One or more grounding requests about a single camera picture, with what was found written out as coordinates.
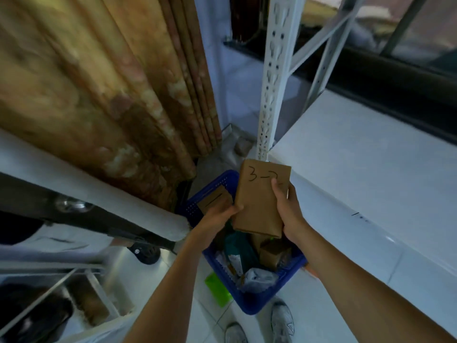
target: black wheel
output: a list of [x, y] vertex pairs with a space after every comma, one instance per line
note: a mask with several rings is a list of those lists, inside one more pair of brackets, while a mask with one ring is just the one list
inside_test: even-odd
[[128, 248], [140, 262], [153, 265], [160, 259], [160, 248], [142, 243], [134, 243]]

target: right hand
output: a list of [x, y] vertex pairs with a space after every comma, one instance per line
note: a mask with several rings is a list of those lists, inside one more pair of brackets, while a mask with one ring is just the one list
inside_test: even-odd
[[297, 192], [292, 184], [289, 184], [289, 198], [279, 188], [276, 178], [271, 179], [271, 187], [277, 199], [277, 208], [284, 223], [284, 234], [293, 243], [297, 244], [304, 226], [307, 225], [303, 217]]

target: brown curtain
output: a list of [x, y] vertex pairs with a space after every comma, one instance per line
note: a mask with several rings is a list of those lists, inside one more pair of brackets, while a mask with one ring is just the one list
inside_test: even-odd
[[0, 127], [171, 210], [222, 139], [193, 0], [0, 7]]

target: cardboard box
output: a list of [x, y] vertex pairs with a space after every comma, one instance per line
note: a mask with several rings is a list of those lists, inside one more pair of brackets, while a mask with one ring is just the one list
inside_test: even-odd
[[291, 169], [272, 162], [243, 161], [235, 204], [243, 205], [244, 209], [233, 219], [234, 230], [281, 238], [283, 221], [276, 208], [271, 179], [277, 178], [279, 187], [287, 195]]
[[252, 247], [254, 248], [257, 255], [260, 255], [260, 247], [262, 245], [268, 243], [271, 240], [270, 236], [259, 235], [256, 233], [251, 234], [250, 237], [251, 237]]
[[290, 244], [282, 240], [274, 240], [260, 248], [260, 265], [277, 271], [287, 265], [292, 257]]
[[212, 193], [206, 196], [203, 200], [197, 203], [203, 214], [206, 214], [209, 208], [214, 207], [221, 201], [227, 201], [227, 207], [229, 204], [233, 204], [232, 195], [225, 189], [224, 186], [220, 185]]

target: blue crate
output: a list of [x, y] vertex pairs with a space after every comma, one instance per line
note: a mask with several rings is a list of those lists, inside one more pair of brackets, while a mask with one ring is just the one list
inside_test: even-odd
[[[217, 187], [223, 185], [226, 190], [232, 195], [235, 200], [236, 188], [238, 186], [239, 174], [236, 171], [228, 170], [222, 173], [214, 181], [209, 183], [206, 187], [196, 193], [193, 197], [187, 200], [187, 202], [178, 209], [180, 215], [184, 215], [191, 224], [195, 227], [199, 221], [203, 218], [203, 213], [197, 206], [197, 203], [212, 193]], [[271, 288], [266, 289], [260, 294], [243, 294], [236, 288], [236, 285], [229, 276], [222, 269], [219, 262], [214, 258], [217, 252], [214, 243], [212, 243], [207, 249], [203, 251], [203, 255], [208, 263], [213, 268], [214, 272], [218, 275], [219, 279], [225, 285], [227, 290], [232, 294], [233, 299], [238, 303], [238, 306], [242, 311], [248, 315], [257, 314], [266, 303], [277, 294], [277, 292], [289, 281], [290, 278], [295, 274], [306, 263], [306, 258], [302, 254], [299, 248], [294, 246], [292, 248], [292, 259], [287, 267], [278, 270], [276, 273], [279, 276], [278, 281]]]

